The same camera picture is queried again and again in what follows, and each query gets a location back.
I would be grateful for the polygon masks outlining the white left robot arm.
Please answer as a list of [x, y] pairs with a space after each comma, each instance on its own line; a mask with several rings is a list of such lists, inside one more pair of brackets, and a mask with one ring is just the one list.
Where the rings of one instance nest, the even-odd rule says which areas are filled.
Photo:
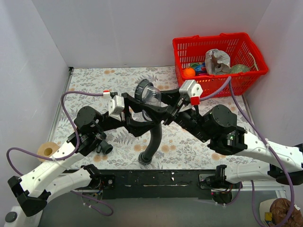
[[90, 152], [107, 154], [112, 146], [106, 143], [106, 131], [124, 127], [135, 137], [150, 132], [148, 147], [139, 155], [139, 162], [147, 165], [157, 151], [161, 138], [161, 92], [136, 92], [134, 96], [105, 91], [110, 98], [108, 111], [100, 113], [85, 106], [71, 120], [74, 133], [43, 163], [23, 175], [8, 180], [22, 211], [27, 217], [42, 211], [49, 201], [74, 189], [88, 186], [96, 189], [103, 183], [101, 173], [94, 165], [83, 166], [73, 174], [62, 173]]

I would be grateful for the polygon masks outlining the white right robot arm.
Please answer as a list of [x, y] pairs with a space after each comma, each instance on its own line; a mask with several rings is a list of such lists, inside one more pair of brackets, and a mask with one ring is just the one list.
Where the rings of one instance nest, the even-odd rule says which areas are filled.
[[209, 142], [208, 147], [221, 155], [247, 156], [260, 162], [242, 166], [220, 165], [216, 172], [205, 178], [204, 185], [212, 188], [225, 188], [230, 184], [253, 180], [275, 180], [285, 185], [303, 183], [303, 146], [283, 146], [262, 136], [256, 136], [243, 127], [237, 126], [237, 115], [224, 105], [213, 107], [201, 115], [197, 105], [197, 92], [193, 97], [180, 89], [160, 92], [148, 86], [140, 99], [152, 105], [159, 112], [164, 108], [168, 114], [161, 120], [168, 125], [175, 122], [202, 142]]

